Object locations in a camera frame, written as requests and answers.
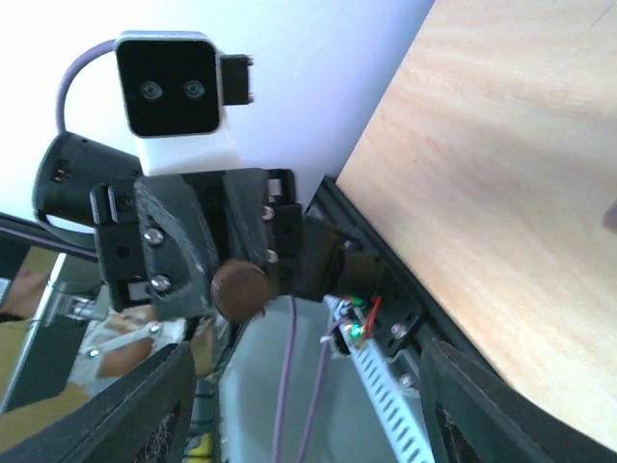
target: metal screw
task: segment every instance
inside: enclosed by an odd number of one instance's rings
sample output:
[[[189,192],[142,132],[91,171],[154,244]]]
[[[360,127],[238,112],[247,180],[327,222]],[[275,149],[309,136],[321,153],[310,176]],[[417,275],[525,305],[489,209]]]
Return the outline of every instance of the metal screw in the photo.
[[[263,208],[263,215],[261,216],[263,220],[272,220],[274,219],[274,209],[269,205]]]
[[[400,384],[402,388],[411,389],[411,387],[414,385],[414,378],[412,378],[411,375],[405,373],[399,378],[398,384]]]
[[[150,280],[150,284],[157,291],[167,291],[172,287],[172,282],[165,275],[156,275]]]
[[[272,251],[271,249],[269,249],[268,250],[268,262],[277,263],[278,261],[279,261],[279,255],[275,253],[274,251]]]
[[[158,229],[147,229],[144,231],[144,238],[148,244],[152,246],[158,246],[165,239],[165,235]]]
[[[395,339],[402,340],[403,338],[405,338],[405,335],[407,335],[407,328],[405,328],[400,323],[395,323],[390,328],[390,332],[392,333]]]
[[[340,316],[349,316],[353,311],[353,306],[350,302],[343,301],[339,306],[338,313]]]

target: brown knob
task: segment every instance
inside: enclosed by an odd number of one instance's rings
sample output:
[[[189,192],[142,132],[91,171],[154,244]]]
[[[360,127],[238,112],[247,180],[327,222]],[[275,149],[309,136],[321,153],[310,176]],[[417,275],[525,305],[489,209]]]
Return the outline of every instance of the brown knob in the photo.
[[[272,282],[254,263],[230,259],[212,279],[212,300],[223,318],[232,323],[250,320],[275,295]]]

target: green led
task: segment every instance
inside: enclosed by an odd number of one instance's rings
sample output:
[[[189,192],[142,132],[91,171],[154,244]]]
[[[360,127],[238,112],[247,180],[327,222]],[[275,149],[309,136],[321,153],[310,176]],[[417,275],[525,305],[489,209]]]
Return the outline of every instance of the green led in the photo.
[[[359,307],[364,304],[364,301],[360,297],[352,296],[351,294],[343,297],[343,299],[346,300],[347,302],[350,302],[356,307]]]
[[[351,336],[353,336],[354,338],[358,337],[358,336],[361,336],[362,335],[362,326],[360,326],[360,325],[353,325],[351,327],[351,330],[350,330],[349,334]]]

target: black 3d-printed part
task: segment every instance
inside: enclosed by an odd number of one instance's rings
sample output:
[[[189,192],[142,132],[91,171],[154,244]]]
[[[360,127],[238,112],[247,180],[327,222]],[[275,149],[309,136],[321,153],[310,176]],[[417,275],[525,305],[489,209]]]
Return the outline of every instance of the black 3d-printed part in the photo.
[[[617,461],[445,342],[422,353],[419,384],[436,463]]]
[[[149,229],[167,236],[157,246],[143,241],[148,280],[160,276],[171,282],[150,292],[158,319],[205,315],[220,261],[196,191],[180,175],[141,177],[135,199],[141,236]]]
[[[144,296],[137,298],[129,291],[131,285],[146,285],[133,183],[133,179],[126,179],[101,184],[90,194],[101,277],[117,311],[149,301],[144,291]]]
[[[49,216],[93,226],[90,192],[99,183],[142,174],[137,156],[71,132],[49,145],[37,171],[32,202],[39,225],[73,246],[94,249],[91,233],[56,227]]]
[[[253,59],[247,55],[221,57],[223,79],[223,104],[234,106],[253,102],[250,91],[249,67]]]

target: yellow component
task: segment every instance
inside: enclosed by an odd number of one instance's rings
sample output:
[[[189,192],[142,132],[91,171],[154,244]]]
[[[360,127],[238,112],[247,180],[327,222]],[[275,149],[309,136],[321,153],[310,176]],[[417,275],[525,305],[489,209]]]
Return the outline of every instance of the yellow component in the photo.
[[[188,463],[211,463],[210,458],[205,458],[211,454],[212,451],[212,436],[210,434],[203,434],[201,436],[200,444],[189,451]]]

